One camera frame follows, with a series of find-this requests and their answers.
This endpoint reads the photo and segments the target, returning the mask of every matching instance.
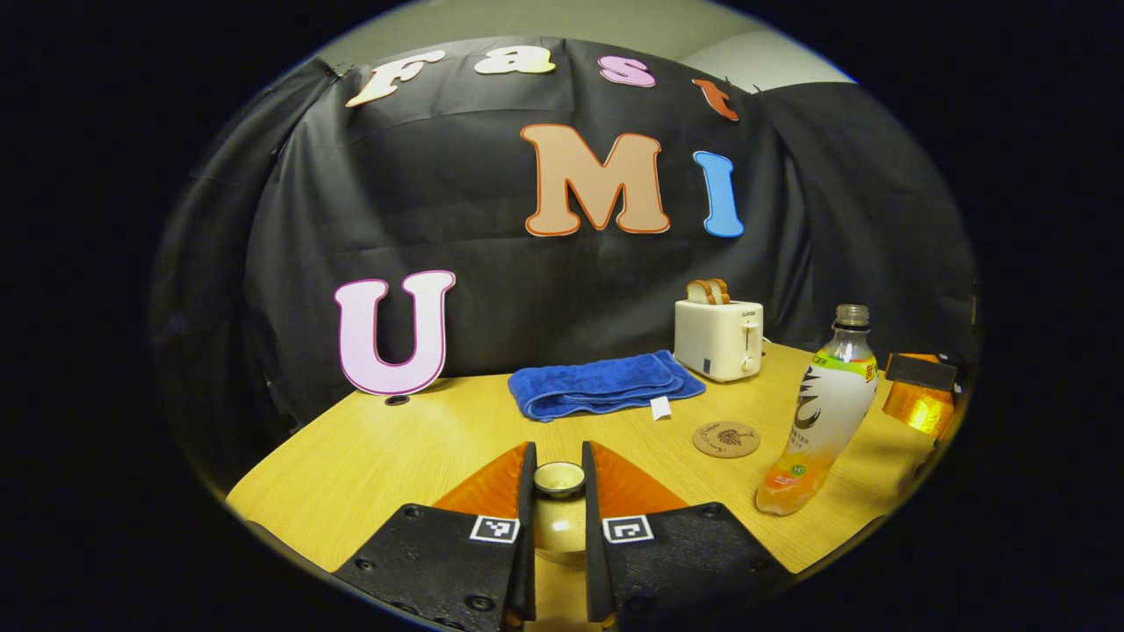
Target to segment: blue towel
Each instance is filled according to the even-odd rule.
[[[519,369],[507,386],[519,410],[540,422],[578,410],[600,415],[636,408],[660,396],[683,399],[706,390],[667,350],[577,367]]]

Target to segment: cutout letter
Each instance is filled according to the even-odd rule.
[[[614,83],[638,85],[641,88],[655,85],[655,78],[644,72],[647,70],[647,66],[636,60],[605,55],[600,60],[597,60],[597,65],[602,69],[601,76]]]
[[[540,74],[554,70],[551,52],[542,46],[507,46],[488,51],[488,58],[475,65],[480,74],[504,74],[518,71]]]
[[[414,355],[388,364],[375,349],[377,307],[387,296],[378,279],[336,290],[339,304],[339,363],[347,380],[374,395],[409,395],[433,383],[445,367],[445,292],[456,277],[444,270],[411,274],[402,289],[414,297]]]
[[[528,125],[519,133],[535,146],[538,161],[538,209],[527,232],[554,237],[578,232],[581,218],[570,211],[573,190],[586,217],[605,228],[624,193],[617,226],[626,233],[663,233],[671,220],[660,206],[655,156],[660,143],[640,134],[622,134],[602,165],[578,132],[566,125]]]
[[[706,79],[692,79],[691,83],[703,89],[703,94],[706,96],[706,102],[710,103],[714,111],[720,114],[729,120],[737,120],[737,112],[729,109],[726,105],[726,101],[729,100],[729,94],[718,90],[718,87],[715,85],[713,81],[707,81]]]
[[[393,80],[409,81],[422,72],[422,66],[425,65],[425,62],[439,62],[444,58],[444,51],[430,51],[420,55],[414,55],[413,57],[406,57],[405,60],[398,60],[397,62],[390,62],[389,64],[382,64],[371,72],[371,80],[366,82],[366,85],[363,87],[363,90],[359,94],[347,101],[347,107],[354,108],[368,101],[381,99],[387,94],[393,94],[395,90],[398,90],[397,85],[391,85]]]
[[[726,156],[710,152],[695,152],[695,162],[703,168],[706,177],[706,193],[710,198],[710,215],[703,223],[707,233],[716,237],[738,237],[745,232],[745,226],[737,218],[737,206],[734,204],[734,186],[729,174],[734,163]]]

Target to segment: cork coaster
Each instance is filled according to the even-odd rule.
[[[737,422],[715,422],[695,431],[695,448],[719,459],[751,454],[761,445],[758,431]]]

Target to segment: small cup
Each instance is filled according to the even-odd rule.
[[[535,470],[535,487],[551,498],[565,498],[586,485],[581,466],[569,461],[554,461]]]

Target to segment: orange letter m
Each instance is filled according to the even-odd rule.
[[[578,232],[581,218],[570,211],[570,190],[598,231],[608,225],[622,191],[624,209],[617,216],[622,231],[663,233],[671,226],[660,206],[655,138],[622,134],[601,164],[570,126],[528,125],[519,136],[535,146],[538,160],[538,209],[527,218],[528,233],[553,237]]]

